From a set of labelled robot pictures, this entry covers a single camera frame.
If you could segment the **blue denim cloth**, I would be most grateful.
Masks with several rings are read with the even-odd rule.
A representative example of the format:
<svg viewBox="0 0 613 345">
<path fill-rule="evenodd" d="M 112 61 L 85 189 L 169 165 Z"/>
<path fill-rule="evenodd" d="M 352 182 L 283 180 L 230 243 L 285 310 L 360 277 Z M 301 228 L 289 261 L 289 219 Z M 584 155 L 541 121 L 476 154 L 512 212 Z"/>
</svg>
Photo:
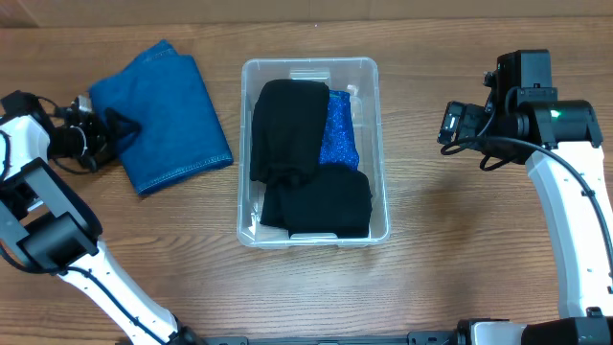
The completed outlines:
<svg viewBox="0 0 613 345">
<path fill-rule="evenodd" d="M 194 58 L 161 40 L 120 73 L 89 88 L 94 110 L 112 109 L 137 123 L 119 142 L 119 158 L 139 196 L 234 162 Z"/>
</svg>

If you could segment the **blue green sequin garment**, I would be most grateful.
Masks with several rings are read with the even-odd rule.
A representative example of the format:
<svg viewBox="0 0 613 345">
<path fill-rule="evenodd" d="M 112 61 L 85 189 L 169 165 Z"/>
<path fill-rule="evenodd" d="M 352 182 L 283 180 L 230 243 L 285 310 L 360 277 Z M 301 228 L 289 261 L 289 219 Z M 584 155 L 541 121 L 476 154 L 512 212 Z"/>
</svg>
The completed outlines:
<svg viewBox="0 0 613 345">
<path fill-rule="evenodd" d="M 322 139 L 319 164 L 342 164 L 357 170 L 359 154 L 355 145 L 351 95 L 330 90 L 328 117 Z"/>
</svg>

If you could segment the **black cloth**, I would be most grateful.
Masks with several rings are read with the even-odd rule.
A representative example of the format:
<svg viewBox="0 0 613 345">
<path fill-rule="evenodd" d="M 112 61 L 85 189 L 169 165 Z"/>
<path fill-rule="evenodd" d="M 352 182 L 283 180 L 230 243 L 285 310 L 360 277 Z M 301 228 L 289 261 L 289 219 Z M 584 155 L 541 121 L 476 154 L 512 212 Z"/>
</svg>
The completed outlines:
<svg viewBox="0 0 613 345">
<path fill-rule="evenodd" d="M 369 235 L 372 193 L 368 177 L 343 165 L 319 168 L 311 181 L 280 186 L 277 195 L 290 234 L 333 234 L 339 239 Z"/>
<path fill-rule="evenodd" d="M 285 228 L 284 211 L 281 198 L 281 192 L 283 189 L 284 186 L 281 184 L 269 184 L 266 186 L 261 212 L 262 225 Z"/>
<path fill-rule="evenodd" d="M 252 119 L 250 179 L 299 186 L 315 175 L 328 118 L 329 88 L 312 80 L 271 80 Z"/>
</svg>

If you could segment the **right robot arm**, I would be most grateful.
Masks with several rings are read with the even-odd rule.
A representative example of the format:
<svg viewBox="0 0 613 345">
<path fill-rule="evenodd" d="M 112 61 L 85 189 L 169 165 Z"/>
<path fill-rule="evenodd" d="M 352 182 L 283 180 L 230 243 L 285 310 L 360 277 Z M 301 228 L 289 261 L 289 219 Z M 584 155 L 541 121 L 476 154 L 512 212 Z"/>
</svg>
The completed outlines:
<svg viewBox="0 0 613 345">
<path fill-rule="evenodd" d="M 484 172 L 525 166 L 548 226 L 559 318 L 537 324 L 461 320 L 442 344 L 609 344 L 612 341 L 612 207 L 603 136 L 593 106 L 562 101 L 547 50 L 498 57 L 484 75 L 485 105 L 451 102 L 438 142 L 443 155 L 483 155 Z"/>
</svg>

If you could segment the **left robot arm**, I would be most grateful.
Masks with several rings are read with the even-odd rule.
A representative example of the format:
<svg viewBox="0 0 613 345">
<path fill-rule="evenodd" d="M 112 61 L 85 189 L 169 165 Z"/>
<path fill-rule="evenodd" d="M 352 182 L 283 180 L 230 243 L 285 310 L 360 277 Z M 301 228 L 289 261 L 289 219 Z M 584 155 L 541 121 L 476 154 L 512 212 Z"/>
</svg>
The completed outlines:
<svg viewBox="0 0 613 345">
<path fill-rule="evenodd" d="M 1 100 L 1 256 L 29 274 L 49 274 L 86 294 L 132 344 L 199 344 L 201 338 L 154 302 L 121 268 L 102 225 L 49 164 L 60 158 L 94 173 L 140 134 L 140 125 L 88 98 L 47 113 L 42 97 Z"/>
</svg>

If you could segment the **clear plastic storage bin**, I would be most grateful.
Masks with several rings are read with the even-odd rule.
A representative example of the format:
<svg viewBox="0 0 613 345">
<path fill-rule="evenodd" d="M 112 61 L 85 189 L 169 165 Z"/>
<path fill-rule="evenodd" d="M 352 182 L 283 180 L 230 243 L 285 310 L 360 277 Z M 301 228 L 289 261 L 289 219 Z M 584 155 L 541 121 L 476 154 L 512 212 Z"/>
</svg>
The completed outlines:
<svg viewBox="0 0 613 345">
<path fill-rule="evenodd" d="M 265 186 L 249 178 L 252 118 L 264 85 L 292 79 L 325 83 L 331 90 L 351 95 L 352 124 L 359 154 L 358 169 L 369 179 L 373 194 L 369 234 L 338 239 L 332 234 L 290 236 L 282 228 L 261 224 Z M 377 65 L 369 57 L 253 58 L 241 72 L 241 120 L 238 161 L 238 241 L 248 247 L 283 249 L 290 246 L 336 245 L 364 247 L 385 242 L 391 234 L 385 178 L 385 158 Z"/>
</svg>

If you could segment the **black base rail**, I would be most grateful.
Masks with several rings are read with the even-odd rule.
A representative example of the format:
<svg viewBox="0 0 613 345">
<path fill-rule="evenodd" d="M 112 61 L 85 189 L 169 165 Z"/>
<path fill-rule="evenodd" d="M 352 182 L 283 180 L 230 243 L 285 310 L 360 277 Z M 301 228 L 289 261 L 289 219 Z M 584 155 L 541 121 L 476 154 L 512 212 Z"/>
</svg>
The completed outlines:
<svg viewBox="0 0 613 345">
<path fill-rule="evenodd" d="M 250 339 L 246 336 L 203 337 L 206 345 L 520 345 L 527 324 L 504 319 L 464 319 L 451 331 L 412 331 L 407 335 L 283 337 Z"/>
</svg>

